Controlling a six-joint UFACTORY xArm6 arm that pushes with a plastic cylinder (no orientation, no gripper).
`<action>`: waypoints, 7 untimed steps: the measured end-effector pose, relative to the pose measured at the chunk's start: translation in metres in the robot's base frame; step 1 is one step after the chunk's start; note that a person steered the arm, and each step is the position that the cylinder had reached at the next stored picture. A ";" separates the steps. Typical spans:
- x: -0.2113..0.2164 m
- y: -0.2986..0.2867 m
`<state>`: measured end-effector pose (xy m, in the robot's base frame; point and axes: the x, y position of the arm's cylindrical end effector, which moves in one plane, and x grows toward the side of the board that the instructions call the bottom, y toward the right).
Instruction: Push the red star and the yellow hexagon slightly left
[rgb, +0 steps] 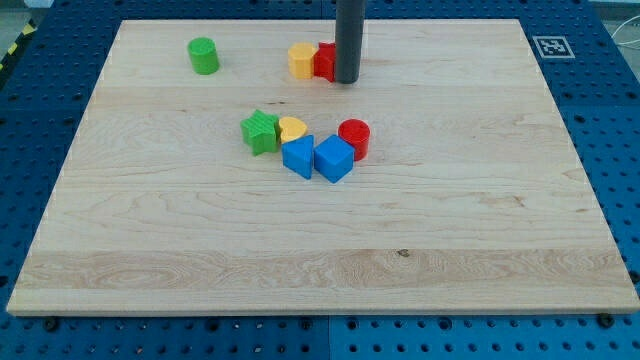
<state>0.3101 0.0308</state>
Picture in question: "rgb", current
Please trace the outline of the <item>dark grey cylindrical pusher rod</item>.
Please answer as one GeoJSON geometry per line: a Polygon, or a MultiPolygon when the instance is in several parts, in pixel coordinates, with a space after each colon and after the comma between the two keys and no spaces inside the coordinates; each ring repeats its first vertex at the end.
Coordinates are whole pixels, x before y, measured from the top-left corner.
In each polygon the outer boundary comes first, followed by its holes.
{"type": "Polygon", "coordinates": [[[366,0],[337,0],[335,80],[353,84],[359,78],[366,0]]]}

